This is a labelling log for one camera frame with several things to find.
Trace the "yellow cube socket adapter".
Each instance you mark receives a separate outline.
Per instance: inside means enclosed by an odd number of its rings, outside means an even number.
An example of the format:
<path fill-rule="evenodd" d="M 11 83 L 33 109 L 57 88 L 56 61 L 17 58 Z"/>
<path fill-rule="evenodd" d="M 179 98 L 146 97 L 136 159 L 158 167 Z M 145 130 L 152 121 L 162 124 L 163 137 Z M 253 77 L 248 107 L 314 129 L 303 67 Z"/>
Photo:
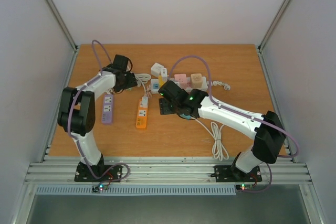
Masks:
<path fill-rule="evenodd" d="M 167 82 L 167 76 L 159 75 L 158 80 L 159 80 L 159 88 L 161 88 L 162 85 L 164 85 Z"/>

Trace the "small white usb charger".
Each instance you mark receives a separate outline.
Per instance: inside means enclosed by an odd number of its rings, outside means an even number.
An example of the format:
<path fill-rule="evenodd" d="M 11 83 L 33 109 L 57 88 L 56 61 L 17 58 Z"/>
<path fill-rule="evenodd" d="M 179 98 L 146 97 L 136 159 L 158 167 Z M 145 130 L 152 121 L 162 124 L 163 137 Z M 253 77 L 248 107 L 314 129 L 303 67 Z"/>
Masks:
<path fill-rule="evenodd" d="M 141 107 L 147 108 L 149 104 L 149 98 L 148 97 L 142 97 L 141 100 Z"/>

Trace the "pink cube socket adapter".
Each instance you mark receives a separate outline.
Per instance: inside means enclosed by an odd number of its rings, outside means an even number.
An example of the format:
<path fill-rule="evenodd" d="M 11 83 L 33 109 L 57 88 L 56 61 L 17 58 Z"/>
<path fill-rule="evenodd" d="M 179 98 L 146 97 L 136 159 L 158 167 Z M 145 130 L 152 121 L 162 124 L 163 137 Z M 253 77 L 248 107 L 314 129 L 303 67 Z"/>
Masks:
<path fill-rule="evenodd" d="M 182 89 L 187 88 L 187 76 L 186 74 L 175 74 L 174 75 L 175 81 L 177 81 Z"/>

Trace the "white square charger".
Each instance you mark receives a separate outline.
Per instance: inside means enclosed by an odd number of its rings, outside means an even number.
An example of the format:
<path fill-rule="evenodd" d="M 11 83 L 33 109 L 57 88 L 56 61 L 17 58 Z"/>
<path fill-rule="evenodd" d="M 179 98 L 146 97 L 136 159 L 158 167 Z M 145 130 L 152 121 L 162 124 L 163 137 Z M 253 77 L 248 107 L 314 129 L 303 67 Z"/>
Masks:
<path fill-rule="evenodd" d="M 160 77 L 161 77 L 161 79 L 162 79 L 163 82 L 167 82 L 167 79 L 168 79 L 168 71 L 167 71 L 166 68 L 162 68 L 162 69 L 161 69 Z"/>

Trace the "beige cube socket adapter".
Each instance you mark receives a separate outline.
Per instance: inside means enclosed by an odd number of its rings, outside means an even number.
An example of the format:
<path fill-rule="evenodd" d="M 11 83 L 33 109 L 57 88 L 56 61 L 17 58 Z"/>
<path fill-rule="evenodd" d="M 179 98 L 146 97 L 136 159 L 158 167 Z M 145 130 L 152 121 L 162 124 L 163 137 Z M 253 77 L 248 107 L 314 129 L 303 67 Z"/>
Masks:
<path fill-rule="evenodd" d="M 190 76 L 190 83 L 192 89 L 199 89 L 203 85 L 202 75 L 200 73 L 193 73 Z"/>

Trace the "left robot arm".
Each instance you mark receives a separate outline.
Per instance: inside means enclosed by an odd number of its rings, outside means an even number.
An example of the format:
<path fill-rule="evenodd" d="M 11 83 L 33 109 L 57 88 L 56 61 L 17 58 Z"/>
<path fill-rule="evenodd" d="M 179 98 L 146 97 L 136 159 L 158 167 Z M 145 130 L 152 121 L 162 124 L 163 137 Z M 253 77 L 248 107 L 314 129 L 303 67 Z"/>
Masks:
<path fill-rule="evenodd" d="M 105 177 L 103 155 L 95 142 L 93 127 L 96 121 L 96 99 L 108 89 L 120 92 L 137 85 L 133 64 L 129 58 L 115 55 L 111 64 L 75 88 L 66 87 L 61 94 L 57 123 L 73 139 L 87 166 L 87 175 L 94 181 Z"/>

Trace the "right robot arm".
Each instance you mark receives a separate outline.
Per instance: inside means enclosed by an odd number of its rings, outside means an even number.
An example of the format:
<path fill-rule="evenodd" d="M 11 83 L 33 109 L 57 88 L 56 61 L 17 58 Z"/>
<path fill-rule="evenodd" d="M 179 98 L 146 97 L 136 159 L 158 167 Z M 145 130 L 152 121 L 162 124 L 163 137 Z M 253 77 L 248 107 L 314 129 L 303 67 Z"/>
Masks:
<path fill-rule="evenodd" d="M 245 180 L 261 163 L 276 162 L 286 136 L 274 112 L 260 114 L 242 110 L 213 98 L 209 92 L 199 89 L 187 92 L 173 81 L 162 85 L 159 94 L 178 115 L 219 122 L 254 141 L 250 148 L 236 156 L 231 165 L 230 174 L 235 181 Z"/>

